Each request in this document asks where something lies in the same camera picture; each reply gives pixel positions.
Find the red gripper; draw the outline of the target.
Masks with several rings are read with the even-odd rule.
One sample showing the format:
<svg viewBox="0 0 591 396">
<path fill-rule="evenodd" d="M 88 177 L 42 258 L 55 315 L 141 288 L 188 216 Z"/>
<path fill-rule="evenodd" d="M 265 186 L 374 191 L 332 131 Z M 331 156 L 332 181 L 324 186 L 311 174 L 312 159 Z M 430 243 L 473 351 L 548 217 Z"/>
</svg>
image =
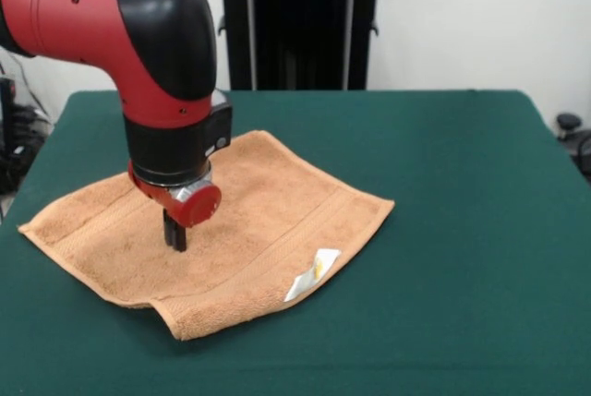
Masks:
<svg viewBox="0 0 591 396">
<path fill-rule="evenodd" d="M 127 167 L 128 176 L 135 187 L 163 208 L 163 234 L 165 243 L 178 252 L 187 250 L 187 230 L 210 219 L 217 211 L 221 189 L 212 182 L 212 165 L 206 163 L 205 174 L 197 181 L 182 186 L 155 186 L 140 180 Z"/>
</svg>

